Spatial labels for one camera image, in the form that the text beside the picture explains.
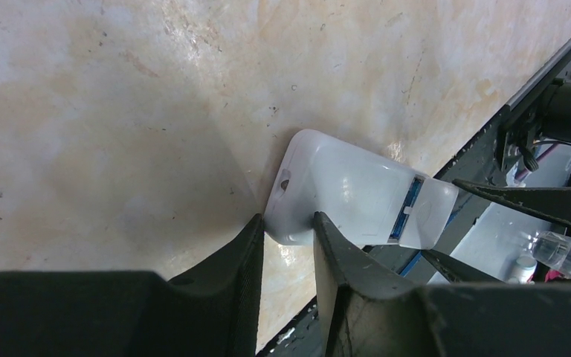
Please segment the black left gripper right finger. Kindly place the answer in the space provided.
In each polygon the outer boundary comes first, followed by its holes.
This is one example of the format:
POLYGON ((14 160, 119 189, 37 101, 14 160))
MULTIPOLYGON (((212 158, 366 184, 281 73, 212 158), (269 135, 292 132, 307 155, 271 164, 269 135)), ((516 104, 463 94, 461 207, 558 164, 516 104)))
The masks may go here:
POLYGON ((419 285, 312 226, 325 356, 571 356, 571 283, 419 285))

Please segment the clear plastic bottle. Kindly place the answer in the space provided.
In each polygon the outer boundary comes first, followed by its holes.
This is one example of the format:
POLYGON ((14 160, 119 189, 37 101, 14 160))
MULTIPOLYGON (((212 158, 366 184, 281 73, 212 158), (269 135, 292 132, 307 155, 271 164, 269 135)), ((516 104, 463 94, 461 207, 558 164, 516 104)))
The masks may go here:
POLYGON ((571 279, 571 237, 542 231, 532 240, 530 252, 539 263, 571 279))

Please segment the white battery cover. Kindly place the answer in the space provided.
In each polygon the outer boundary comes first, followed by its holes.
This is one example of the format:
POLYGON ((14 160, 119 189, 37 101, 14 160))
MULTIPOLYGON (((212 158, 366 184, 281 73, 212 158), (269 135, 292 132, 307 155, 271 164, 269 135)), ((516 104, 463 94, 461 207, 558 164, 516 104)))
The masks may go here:
POLYGON ((410 210, 399 245, 419 250, 434 248, 454 209, 458 192, 458 188, 448 182, 426 178, 410 210))

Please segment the white remote control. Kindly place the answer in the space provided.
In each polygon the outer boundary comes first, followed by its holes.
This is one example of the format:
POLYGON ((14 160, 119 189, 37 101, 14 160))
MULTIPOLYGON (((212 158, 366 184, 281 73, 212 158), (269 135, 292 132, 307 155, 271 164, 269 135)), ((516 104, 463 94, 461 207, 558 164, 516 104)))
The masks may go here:
POLYGON ((264 212, 281 245, 310 245, 312 220, 324 212, 356 245, 396 245, 427 176, 410 167, 304 129, 291 139, 264 212))

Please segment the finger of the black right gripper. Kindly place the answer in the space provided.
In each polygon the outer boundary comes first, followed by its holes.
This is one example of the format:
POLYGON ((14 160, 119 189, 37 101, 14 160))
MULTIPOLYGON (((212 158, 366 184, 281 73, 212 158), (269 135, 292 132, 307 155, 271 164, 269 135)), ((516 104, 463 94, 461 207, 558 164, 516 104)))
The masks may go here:
POLYGON ((457 187, 518 212, 571 226, 571 187, 495 187, 454 179, 457 187))
POLYGON ((464 262, 436 250, 422 250, 422 256, 450 283, 501 283, 464 262))

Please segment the blue AA battery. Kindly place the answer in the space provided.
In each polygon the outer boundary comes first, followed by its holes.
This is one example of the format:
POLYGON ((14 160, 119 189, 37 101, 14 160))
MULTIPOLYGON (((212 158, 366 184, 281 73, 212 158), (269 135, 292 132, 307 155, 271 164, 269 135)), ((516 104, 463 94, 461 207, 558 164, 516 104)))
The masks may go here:
POLYGON ((422 176, 415 176, 413 178, 413 181, 409 186, 407 194, 404 198, 404 201, 398 213, 396 222, 393 226, 393 229, 391 230, 389 241, 400 239, 403 230, 407 224, 408 216, 410 215, 410 210, 412 209, 417 200, 419 191, 422 188, 424 180, 425 179, 422 176))

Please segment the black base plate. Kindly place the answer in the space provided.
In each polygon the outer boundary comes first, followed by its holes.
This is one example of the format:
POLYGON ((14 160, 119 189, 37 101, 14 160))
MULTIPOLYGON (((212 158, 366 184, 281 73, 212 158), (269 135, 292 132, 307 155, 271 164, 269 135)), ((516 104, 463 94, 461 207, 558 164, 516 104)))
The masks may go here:
POLYGON ((571 225, 571 187, 443 181, 316 130, 291 139, 265 229, 314 249, 324 356, 571 356, 571 283, 504 283, 435 249, 460 190, 571 225))

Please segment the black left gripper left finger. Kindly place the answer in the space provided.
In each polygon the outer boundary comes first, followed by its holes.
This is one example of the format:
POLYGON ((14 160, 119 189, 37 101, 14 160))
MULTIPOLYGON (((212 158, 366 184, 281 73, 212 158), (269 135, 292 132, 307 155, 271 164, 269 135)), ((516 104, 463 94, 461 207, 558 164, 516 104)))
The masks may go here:
POLYGON ((0 271, 0 356, 253 356, 264 225, 166 280, 153 271, 0 271))

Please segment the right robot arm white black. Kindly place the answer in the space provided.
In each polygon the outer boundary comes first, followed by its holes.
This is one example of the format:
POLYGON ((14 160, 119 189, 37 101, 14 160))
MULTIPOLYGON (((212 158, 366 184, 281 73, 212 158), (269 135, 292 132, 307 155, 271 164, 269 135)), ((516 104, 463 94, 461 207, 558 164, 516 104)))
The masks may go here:
MULTIPOLYGON (((571 147, 571 83, 551 85, 541 97, 541 132, 546 144, 571 147)), ((455 179, 460 189, 493 204, 533 216, 563 228, 571 228, 571 186, 498 187, 455 179)), ((504 282, 533 284, 546 281, 551 271, 559 280, 571 281, 571 236, 540 231, 528 239, 528 247, 510 265, 504 282)))

